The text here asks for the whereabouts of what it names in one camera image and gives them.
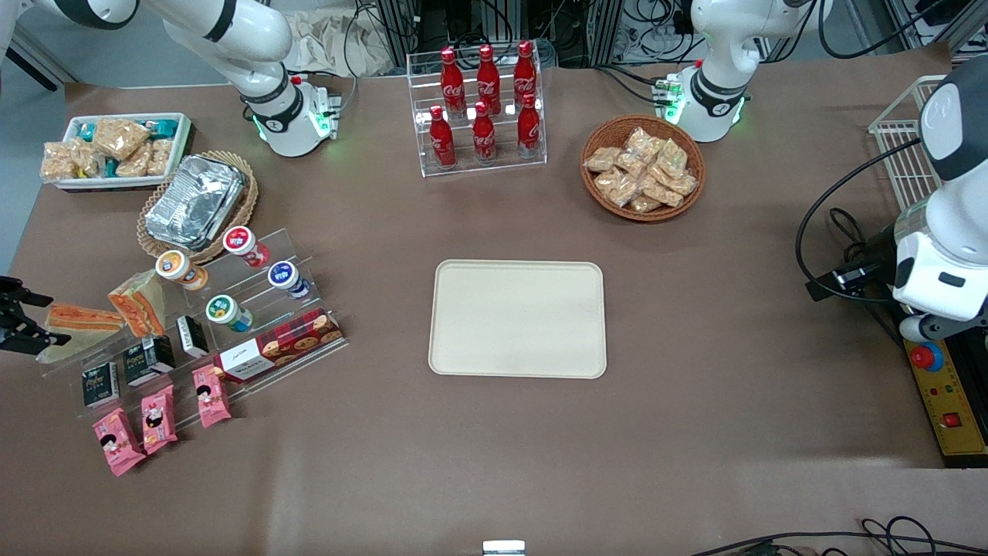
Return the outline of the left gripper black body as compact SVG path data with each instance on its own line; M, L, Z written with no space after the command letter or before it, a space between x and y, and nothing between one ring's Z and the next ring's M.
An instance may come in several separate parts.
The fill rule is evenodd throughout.
M848 257L846 263L805 283L810 298L824 300L844 295L890 302L896 271L893 233L876 233L852 249Z

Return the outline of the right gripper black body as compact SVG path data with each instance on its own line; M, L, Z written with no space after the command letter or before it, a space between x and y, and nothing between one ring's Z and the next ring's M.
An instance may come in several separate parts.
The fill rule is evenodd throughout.
M1 349L14 351L20 331L20 281L1 277Z

